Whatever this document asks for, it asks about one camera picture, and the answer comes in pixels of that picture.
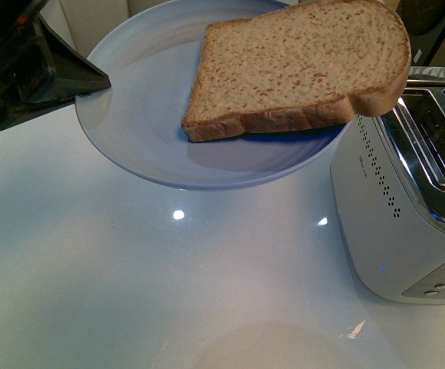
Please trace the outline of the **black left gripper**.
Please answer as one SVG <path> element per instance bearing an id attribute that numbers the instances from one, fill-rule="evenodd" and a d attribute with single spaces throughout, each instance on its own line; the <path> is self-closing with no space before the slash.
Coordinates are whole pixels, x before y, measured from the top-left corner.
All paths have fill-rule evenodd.
<path id="1" fill-rule="evenodd" d="M 0 1 L 0 131 L 70 105 L 78 95 L 111 87 L 106 73 L 78 54 L 39 16 L 45 4 Z M 34 101 L 25 101 L 18 93 L 15 74 L 32 65 L 26 53 L 34 45 L 39 54 Z"/>

